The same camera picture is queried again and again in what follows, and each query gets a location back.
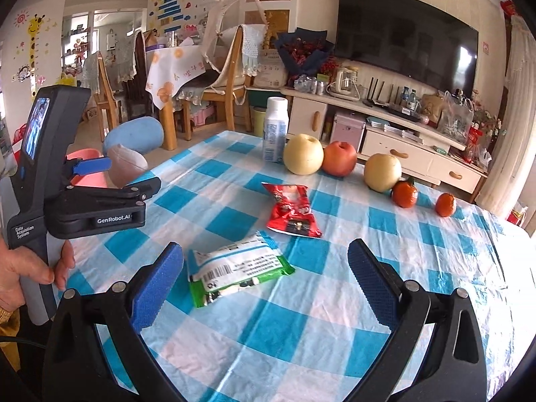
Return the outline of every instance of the trash can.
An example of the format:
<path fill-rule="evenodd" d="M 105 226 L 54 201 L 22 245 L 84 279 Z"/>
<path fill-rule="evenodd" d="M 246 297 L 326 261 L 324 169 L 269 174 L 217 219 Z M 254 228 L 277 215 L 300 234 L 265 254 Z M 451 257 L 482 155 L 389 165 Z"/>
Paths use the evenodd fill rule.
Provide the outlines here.
<path fill-rule="evenodd" d="M 264 136 L 264 116 L 266 115 L 266 108 L 251 107 L 251 115 L 253 116 L 253 134 L 261 138 Z"/>

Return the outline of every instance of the water bottle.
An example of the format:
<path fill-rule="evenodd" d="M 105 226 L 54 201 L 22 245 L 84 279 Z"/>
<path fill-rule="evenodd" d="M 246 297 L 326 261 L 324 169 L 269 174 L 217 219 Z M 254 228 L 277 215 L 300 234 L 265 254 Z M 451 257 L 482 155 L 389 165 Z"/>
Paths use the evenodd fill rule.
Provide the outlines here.
<path fill-rule="evenodd" d="M 409 100 L 407 100 L 407 108 L 410 110 L 415 110 L 417 107 L 417 93 L 415 92 L 415 89 L 412 89 L 411 93 L 409 94 Z"/>
<path fill-rule="evenodd" d="M 281 162 L 287 140 L 288 101 L 271 96 L 266 104 L 264 117 L 263 160 Z"/>

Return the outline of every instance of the blue gripper pad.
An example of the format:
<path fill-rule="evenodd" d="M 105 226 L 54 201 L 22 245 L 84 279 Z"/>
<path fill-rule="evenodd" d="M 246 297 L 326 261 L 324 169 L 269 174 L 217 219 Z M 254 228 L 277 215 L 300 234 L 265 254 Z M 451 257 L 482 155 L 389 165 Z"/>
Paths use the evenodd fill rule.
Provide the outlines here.
<path fill-rule="evenodd" d="M 109 157 L 90 158 L 82 160 L 74 168 L 72 173 L 75 175 L 90 175 L 98 172 L 107 171 L 112 167 L 112 160 Z"/>
<path fill-rule="evenodd" d="M 182 248 L 177 243 L 170 242 L 151 266 L 140 269 L 148 269 L 149 272 L 145 274 L 144 281 L 132 299 L 130 323 L 138 334 L 153 324 L 179 277 L 183 264 Z"/>
<path fill-rule="evenodd" d="M 400 290 L 389 281 L 387 273 L 363 240 L 356 239 L 350 243 L 348 265 L 378 322 L 393 331 L 398 326 Z"/>

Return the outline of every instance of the checkered tablecloth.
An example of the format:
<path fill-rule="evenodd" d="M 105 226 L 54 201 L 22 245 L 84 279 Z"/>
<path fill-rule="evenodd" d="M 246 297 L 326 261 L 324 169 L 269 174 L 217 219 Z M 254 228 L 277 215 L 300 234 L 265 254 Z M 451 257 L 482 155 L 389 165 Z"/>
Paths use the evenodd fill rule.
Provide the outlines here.
<path fill-rule="evenodd" d="M 297 176 L 265 163 L 262 141 L 224 132 L 153 169 L 161 191 L 147 204 L 146 225 L 73 241 L 77 269 L 68 286 L 82 294 L 129 280 L 169 241 L 188 252 L 213 251 L 264 229 L 274 199 L 261 182 L 309 186 L 321 239 L 269 231 L 296 273 L 196 309 L 182 271 L 154 325 L 142 336 L 188 401 L 342 401 L 389 335 L 348 268 L 347 248 L 361 237 L 402 279 L 450 294 L 463 287 L 480 325 L 488 397 L 509 377 L 536 328 L 536 252 L 524 231 L 459 201 L 451 218 L 433 211 L 439 193 L 419 186 L 402 209 L 369 190 L 358 165 L 345 179 Z M 398 389 L 411 384 L 427 327 Z M 118 379 L 132 384 L 107 330 L 99 329 Z"/>

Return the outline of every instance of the sleeve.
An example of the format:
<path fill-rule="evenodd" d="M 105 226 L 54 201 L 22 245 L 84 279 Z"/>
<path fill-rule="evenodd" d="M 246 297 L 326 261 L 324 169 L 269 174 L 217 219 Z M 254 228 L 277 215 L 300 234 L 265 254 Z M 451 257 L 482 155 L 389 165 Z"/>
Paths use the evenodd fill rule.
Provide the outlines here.
<path fill-rule="evenodd" d="M 15 337 L 20 328 L 20 314 L 19 310 L 11 315 L 10 319 L 0 325 L 0 335 L 7 335 L 9 337 Z M 13 342 L 1 342 L 0 348 L 6 356 L 7 360 L 13 366 L 13 369 L 18 371 L 20 369 L 20 358 L 17 344 Z"/>

